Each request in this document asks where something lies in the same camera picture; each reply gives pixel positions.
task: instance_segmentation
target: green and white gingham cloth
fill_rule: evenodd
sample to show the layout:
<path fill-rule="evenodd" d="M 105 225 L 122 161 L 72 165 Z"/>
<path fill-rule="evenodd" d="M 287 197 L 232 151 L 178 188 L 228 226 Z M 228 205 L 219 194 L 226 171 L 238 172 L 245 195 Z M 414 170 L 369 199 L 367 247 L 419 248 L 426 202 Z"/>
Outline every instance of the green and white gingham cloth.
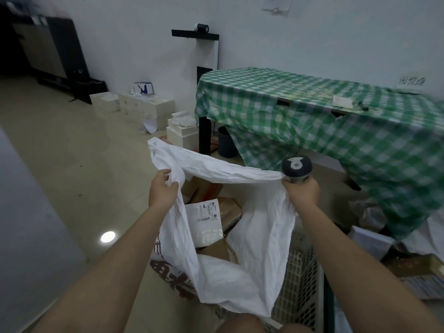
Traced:
<path fill-rule="evenodd" d="M 335 117 L 333 95 L 369 111 Z M 248 166 L 280 170 L 300 148 L 338 159 L 376 199 L 397 239 L 444 204 L 443 101 L 259 68 L 203 75 L 196 101 L 196 117 L 225 124 Z"/>

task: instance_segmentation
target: hand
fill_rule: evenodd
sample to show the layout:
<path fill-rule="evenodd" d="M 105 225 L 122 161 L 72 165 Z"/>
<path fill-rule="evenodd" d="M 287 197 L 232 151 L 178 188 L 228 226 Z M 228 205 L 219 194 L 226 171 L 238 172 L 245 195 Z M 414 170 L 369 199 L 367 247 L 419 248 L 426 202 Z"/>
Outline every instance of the hand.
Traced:
<path fill-rule="evenodd" d="M 297 211 L 300 211 L 303 207 L 316 207 L 318 205 L 321 189 L 312 175 L 302 183 L 291 183 L 282 179 L 282 184 Z"/>
<path fill-rule="evenodd" d="M 170 169 L 160 170 L 156 173 L 153 181 L 151 181 L 150 196 L 148 198 L 148 206 L 150 208 L 157 208 L 165 214 L 174 205 L 179 190 L 177 182 L 173 182 L 170 187 L 165 184 L 165 181 L 169 178 L 169 173 L 171 173 Z"/>

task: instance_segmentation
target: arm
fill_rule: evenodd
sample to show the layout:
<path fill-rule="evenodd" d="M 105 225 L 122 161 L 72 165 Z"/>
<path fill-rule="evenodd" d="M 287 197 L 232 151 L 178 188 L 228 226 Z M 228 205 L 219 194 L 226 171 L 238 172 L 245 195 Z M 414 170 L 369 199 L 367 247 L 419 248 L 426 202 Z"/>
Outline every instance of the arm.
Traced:
<path fill-rule="evenodd" d="M 354 332 L 443 331 L 426 306 L 398 278 L 360 249 L 317 207 L 320 189 L 313 177 L 302 184 L 287 180 L 282 183 Z"/>
<path fill-rule="evenodd" d="M 173 206 L 178 183 L 165 185 L 170 170 L 151 183 L 148 209 L 97 264 L 72 285 L 37 325 L 34 333 L 123 332 L 147 267 L 160 225 Z"/>

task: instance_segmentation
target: tape roll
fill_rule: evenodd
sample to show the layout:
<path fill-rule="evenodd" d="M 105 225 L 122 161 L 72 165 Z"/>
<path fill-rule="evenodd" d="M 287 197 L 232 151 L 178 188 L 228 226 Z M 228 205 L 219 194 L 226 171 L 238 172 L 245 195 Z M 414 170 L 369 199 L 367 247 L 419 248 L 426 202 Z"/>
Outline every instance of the tape roll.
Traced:
<path fill-rule="evenodd" d="M 210 28 L 206 24 L 196 23 L 194 25 L 194 31 L 197 31 L 198 33 L 208 33 Z"/>

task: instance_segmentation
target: brown parcel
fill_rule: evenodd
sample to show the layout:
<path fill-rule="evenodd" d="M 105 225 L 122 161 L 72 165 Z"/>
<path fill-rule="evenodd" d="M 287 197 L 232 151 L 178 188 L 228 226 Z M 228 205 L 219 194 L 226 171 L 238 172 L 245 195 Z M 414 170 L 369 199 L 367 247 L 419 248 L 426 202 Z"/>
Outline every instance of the brown parcel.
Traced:
<path fill-rule="evenodd" d="M 444 264 L 435 255 L 397 259 L 386 267 L 419 299 L 444 299 Z"/>
<path fill-rule="evenodd" d="M 210 246 L 207 246 L 206 248 L 197 250 L 197 253 L 200 255 L 216 257 L 225 261 L 239 264 L 236 252 L 234 252 L 233 248 L 227 243 L 224 238 L 218 240 Z"/>
<path fill-rule="evenodd" d="M 218 197 L 223 188 L 221 183 L 212 183 L 197 176 L 193 176 L 190 182 L 197 186 L 197 192 L 192 197 L 190 203 L 213 200 Z"/>
<path fill-rule="evenodd" d="M 183 203 L 187 204 L 191 201 L 197 191 L 197 184 L 185 180 L 182 189 L 180 190 L 183 197 Z"/>
<path fill-rule="evenodd" d="M 218 202 L 221 213 L 222 230 L 224 234 L 227 234 L 241 219 L 242 208 L 233 198 L 218 197 Z"/>

